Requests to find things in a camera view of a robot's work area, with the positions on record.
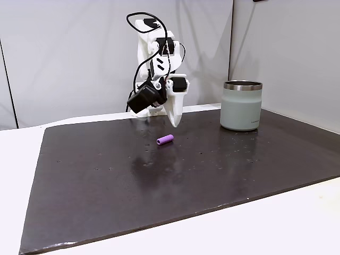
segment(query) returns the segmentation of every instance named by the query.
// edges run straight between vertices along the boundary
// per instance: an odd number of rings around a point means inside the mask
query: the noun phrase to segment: purple object
[[[174,136],[172,134],[168,134],[165,137],[161,137],[157,139],[157,144],[158,145],[163,145],[167,142],[171,142],[172,140],[174,140]]]

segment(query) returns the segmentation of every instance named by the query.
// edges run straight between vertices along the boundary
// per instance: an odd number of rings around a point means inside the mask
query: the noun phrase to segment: stainless steel rim
[[[224,88],[229,90],[242,90],[242,91],[260,90],[262,89],[262,83],[257,81],[243,81],[243,80],[226,81],[224,83]]]

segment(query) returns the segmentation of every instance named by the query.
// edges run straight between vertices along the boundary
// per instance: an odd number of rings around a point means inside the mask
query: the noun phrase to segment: white table
[[[219,107],[190,106],[183,111]],[[45,128],[124,118],[132,116],[118,113],[77,117],[0,131],[0,254],[18,254]],[[340,178],[50,254],[340,254],[339,231]]]

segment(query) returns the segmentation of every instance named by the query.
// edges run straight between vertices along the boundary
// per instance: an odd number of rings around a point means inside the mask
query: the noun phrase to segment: black cable
[[[134,92],[135,94],[136,94],[136,79],[137,79],[137,75],[138,75],[139,69],[140,69],[146,62],[150,61],[150,60],[153,59],[157,54],[159,54],[162,50],[164,50],[164,46],[166,45],[167,40],[168,40],[168,31],[166,30],[166,27],[165,27],[164,23],[162,22],[162,20],[160,20],[159,18],[157,18],[156,16],[154,16],[154,15],[151,14],[151,13],[147,13],[147,12],[134,12],[134,13],[130,13],[129,15],[127,15],[127,16],[126,16],[126,20],[127,20],[128,24],[129,24],[131,27],[134,28],[134,30],[136,30],[136,31],[139,32],[139,33],[149,33],[149,32],[151,32],[151,31],[155,31],[156,29],[159,28],[159,26],[158,26],[158,27],[153,28],[153,29],[148,30],[148,31],[141,31],[141,30],[139,30],[139,29],[136,28],[134,25],[132,25],[132,23],[131,23],[130,20],[129,20],[129,17],[136,16],[136,15],[146,15],[146,16],[150,16],[150,17],[156,19],[156,20],[161,24],[161,26],[163,27],[163,29],[164,29],[164,31],[165,31],[165,40],[164,40],[164,44],[159,46],[159,50],[158,50],[156,53],[154,53],[151,57],[149,57],[147,60],[143,61],[143,62],[138,66],[138,68],[137,68],[137,70],[136,70],[136,73],[135,73],[135,75],[134,75],[134,78],[133,78],[133,92]]]
[[[184,61],[184,58],[185,58],[185,46],[182,44],[182,43],[180,43],[180,45],[182,45],[182,47],[183,47],[183,49],[184,49],[184,55],[183,55],[183,58],[182,58],[182,63],[183,63],[183,61]]]
[[[168,46],[168,42],[166,42],[166,51],[167,51],[167,55],[168,55],[168,61],[169,61],[169,70],[168,73],[165,76],[165,81],[168,79],[169,75],[170,75],[170,69],[171,69],[171,61],[170,61],[170,54],[169,54],[169,46]]]
[[[132,93],[133,93],[133,90],[131,90],[130,94],[129,94],[129,98],[127,99],[129,101],[130,97],[132,96]],[[126,104],[126,109],[125,109],[125,112],[127,113],[129,110],[129,106],[128,104]]]

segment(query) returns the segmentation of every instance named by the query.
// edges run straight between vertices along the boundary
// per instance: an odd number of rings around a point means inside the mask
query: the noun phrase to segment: mint green tumbler
[[[225,82],[221,103],[221,126],[235,131],[257,129],[260,124],[261,104],[261,82]]]

